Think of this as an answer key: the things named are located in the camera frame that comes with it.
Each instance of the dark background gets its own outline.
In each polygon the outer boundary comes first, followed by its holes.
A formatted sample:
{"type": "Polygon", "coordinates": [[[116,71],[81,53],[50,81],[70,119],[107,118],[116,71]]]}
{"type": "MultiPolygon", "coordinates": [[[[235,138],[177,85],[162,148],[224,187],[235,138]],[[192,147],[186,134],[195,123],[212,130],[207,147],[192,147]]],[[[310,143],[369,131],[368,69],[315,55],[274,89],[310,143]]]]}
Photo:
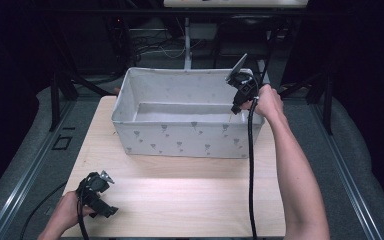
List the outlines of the dark background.
{"type": "MultiPolygon", "coordinates": [[[[146,1],[137,2],[140,6],[146,1]]],[[[128,55],[114,46],[110,37],[102,36],[106,25],[96,22],[87,29],[96,31],[96,39],[72,36],[68,43],[56,39],[59,44],[55,44],[43,19],[23,10],[31,6],[32,1],[0,0],[0,177],[34,120],[38,110],[36,94],[49,86],[56,71],[114,74],[123,71],[120,56],[128,55]],[[61,49],[76,52],[70,41],[78,42],[78,48],[96,41],[101,51],[95,48],[95,52],[84,54],[100,54],[109,62],[94,63],[84,61],[78,54],[59,54],[61,49]]],[[[324,69],[330,57],[337,60],[334,96],[364,136],[372,157],[372,171],[384,189],[384,1],[312,0],[308,8],[346,11],[354,6],[360,7],[354,9],[350,18],[302,22],[283,83],[303,81],[324,69]]]]}

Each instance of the human arm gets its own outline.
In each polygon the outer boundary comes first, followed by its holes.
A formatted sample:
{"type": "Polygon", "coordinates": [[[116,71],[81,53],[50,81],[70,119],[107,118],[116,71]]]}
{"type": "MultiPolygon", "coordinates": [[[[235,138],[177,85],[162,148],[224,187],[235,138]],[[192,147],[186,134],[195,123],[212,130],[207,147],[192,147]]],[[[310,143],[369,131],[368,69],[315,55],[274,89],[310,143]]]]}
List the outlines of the human arm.
{"type": "Polygon", "coordinates": [[[255,111],[266,117],[275,139],[277,175],[285,211],[285,239],[329,239],[318,183],[289,127],[283,102],[269,85],[260,89],[255,111]]]}
{"type": "MultiPolygon", "coordinates": [[[[76,192],[67,192],[58,202],[48,224],[39,235],[38,240],[59,239],[65,230],[76,225],[78,223],[77,202],[76,192]]],[[[83,216],[93,212],[90,207],[83,206],[83,216]]]]}

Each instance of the gray carpet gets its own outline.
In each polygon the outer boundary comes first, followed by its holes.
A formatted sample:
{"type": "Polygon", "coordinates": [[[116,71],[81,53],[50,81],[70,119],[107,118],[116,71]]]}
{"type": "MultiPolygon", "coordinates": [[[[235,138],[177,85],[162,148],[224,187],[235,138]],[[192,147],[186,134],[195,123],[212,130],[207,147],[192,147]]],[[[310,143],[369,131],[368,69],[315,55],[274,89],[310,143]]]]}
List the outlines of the gray carpet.
{"type": "MultiPolygon", "coordinates": [[[[197,48],[193,53],[192,68],[211,68],[212,61],[208,57],[208,47],[197,48]]],[[[280,85],[287,53],[287,51],[276,52],[269,68],[270,80],[276,88],[279,88],[280,85]]],[[[143,55],[137,64],[139,67],[176,69],[183,68],[183,58],[184,55],[173,59],[168,58],[164,53],[147,54],[143,55]]],[[[249,65],[245,67],[254,67],[251,62],[247,64],[249,65]]],[[[228,61],[220,62],[221,68],[232,65],[228,61]]],[[[100,86],[111,92],[114,87],[120,85],[121,79],[100,86]]],[[[54,188],[67,180],[99,101],[99,97],[88,89],[82,86],[77,86],[77,89],[80,98],[76,102],[69,103],[62,99],[62,102],[66,103],[65,109],[68,114],[53,135],[48,132],[51,123],[49,89],[38,94],[39,113],[0,181],[0,219],[6,216],[2,209],[7,206],[15,206],[11,217],[4,221],[4,224],[0,222],[0,239],[18,238],[31,211],[54,188]],[[17,189],[20,179],[38,156],[42,157],[43,163],[36,166],[37,175],[28,176],[32,177],[34,181],[26,189],[26,195],[19,199],[20,204],[14,204],[16,199],[11,199],[11,194],[17,189]]],[[[336,156],[332,153],[323,129],[319,126],[319,119],[314,114],[314,107],[308,106],[301,95],[297,94],[292,99],[285,100],[285,113],[319,181],[327,210],[331,239],[368,239],[359,215],[356,214],[356,208],[350,201],[349,192],[344,187],[343,179],[338,173],[335,163],[336,156]]],[[[371,174],[370,155],[364,139],[337,101],[334,101],[333,104],[332,129],[333,139],[371,213],[380,236],[384,239],[384,194],[371,174]]],[[[62,189],[57,191],[36,212],[28,225],[24,239],[36,239],[61,193],[62,189]]]]}

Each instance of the storage bin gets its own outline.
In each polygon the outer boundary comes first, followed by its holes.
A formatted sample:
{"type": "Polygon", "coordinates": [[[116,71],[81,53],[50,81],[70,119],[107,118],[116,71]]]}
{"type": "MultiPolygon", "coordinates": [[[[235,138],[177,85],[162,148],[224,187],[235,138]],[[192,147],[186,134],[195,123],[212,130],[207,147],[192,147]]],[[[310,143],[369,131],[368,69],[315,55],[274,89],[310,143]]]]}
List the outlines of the storage bin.
{"type": "MultiPolygon", "coordinates": [[[[112,114],[125,152],[248,158],[248,111],[230,111],[229,72],[130,68],[112,114]]],[[[254,114],[253,142],[263,123],[254,114]]]]}

